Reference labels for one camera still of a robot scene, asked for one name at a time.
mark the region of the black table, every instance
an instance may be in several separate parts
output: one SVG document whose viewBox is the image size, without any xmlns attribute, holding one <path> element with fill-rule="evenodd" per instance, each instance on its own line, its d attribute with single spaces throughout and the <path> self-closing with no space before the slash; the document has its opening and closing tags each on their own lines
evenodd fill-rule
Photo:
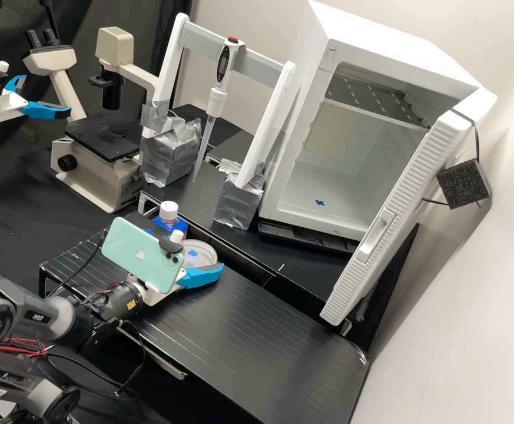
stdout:
<svg viewBox="0 0 514 424">
<path fill-rule="evenodd" d="M 114 218 L 58 181 L 49 169 L 50 157 L 50 152 L 40 151 L 0 164 L 0 273 L 34 293 L 43 259 L 66 250 Z M 60 360 L 58 365 L 81 383 L 105 393 L 113 391 L 112 386 L 68 362 Z M 167 423 L 146 405 L 142 409 L 148 422 Z M 145 422 L 136 406 L 86 392 L 75 417 L 82 423 Z"/>
<path fill-rule="evenodd" d="M 151 221 L 128 217 L 146 228 Z M 98 234 L 44 263 L 60 282 L 89 257 Z M 88 296 L 127 271 L 98 253 L 70 285 Z M 368 362 L 354 344 L 225 267 L 219 281 L 145 308 L 151 349 L 263 423 L 347 423 Z"/>
<path fill-rule="evenodd" d="M 219 150 L 216 156 L 228 158 L 231 151 L 243 159 L 239 148 L 248 149 L 252 138 L 250 134 L 239 131 L 215 149 Z M 142 190 L 138 210 L 145 213 L 150 205 L 157 206 L 165 200 L 174 200 L 179 205 L 180 216 L 189 222 L 190 231 L 194 230 L 197 238 L 214 246 L 219 257 L 228 258 L 230 263 L 234 261 L 231 265 L 235 264 L 238 272 L 322 322 L 320 311 L 351 255 L 261 236 L 257 230 L 258 214 L 255 214 L 247 231 L 214 221 L 225 177 L 214 166 L 202 162 L 194 182 L 187 175 L 166 187 L 151 185 Z M 356 319 L 353 313 L 347 319 L 352 327 L 346 337 L 365 351 L 368 351 L 374 338 L 416 232 L 417 226 L 381 275 L 370 296 L 364 319 Z"/>
</svg>

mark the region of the robotic arm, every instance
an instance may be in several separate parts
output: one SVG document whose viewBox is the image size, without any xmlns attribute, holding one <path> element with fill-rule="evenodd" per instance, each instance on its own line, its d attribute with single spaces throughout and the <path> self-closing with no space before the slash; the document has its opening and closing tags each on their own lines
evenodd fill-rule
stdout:
<svg viewBox="0 0 514 424">
<path fill-rule="evenodd" d="M 170 236 L 155 236 L 116 218 L 103 245 L 100 242 L 102 254 L 131 274 L 126 281 L 74 302 L 61 296 L 42 299 L 0 275 L 0 397 L 46 422 L 65 423 L 80 391 L 47 361 L 39 339 L 86 356 L 145 305 L 153 306 L 177 290 L 216 281 L 224 267 L 219 262 L 183 268 L 181 239 L 177 230 Z M 40 351 L 4 346 L 13 340 L 14 329 L 34 337 Z M 30 357 L 11 354 L 16 352 Z"/>
<path fill-rule="evenodd" d="M 93 304 L 74 305 L 59 296 L 42 299 L 0 275 L 0 344 L 15 328 L 37 340 L 52 341 L 78 353 L 89 352 L 99 345 L 98 336 L 105 338 L 107 330 L 115 331 L 120 320 L 129 318 L 142 306 L 138 290 L 131 283 L 119 284 L 107 300 L 98 314 Z M 130 302 L 135 304 L 133 308 L 127 307 Z M 66 420 L 78 403 L 80 389 L 46 360 L 40 360 L 38 353 L 27 358 L 12 352 L 0 350 L 1 399 L 19 404 L 46 422 Z"/>
</svg>

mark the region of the red wire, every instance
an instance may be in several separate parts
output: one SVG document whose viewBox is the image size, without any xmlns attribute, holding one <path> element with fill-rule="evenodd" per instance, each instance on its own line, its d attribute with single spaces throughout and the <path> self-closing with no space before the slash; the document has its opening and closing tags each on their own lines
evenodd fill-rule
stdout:
<svg viewBox="0 0 514 424">
<path fill-rule="evenodd" d="M 46 352 L 39 352 L 37 350 L 21 349 L 20 347 L 13 346 L 0 346 L 0 350 L 11 353 L 25 353 L 26 355 L 32 356 L 45 356 Z"/>
</svg>

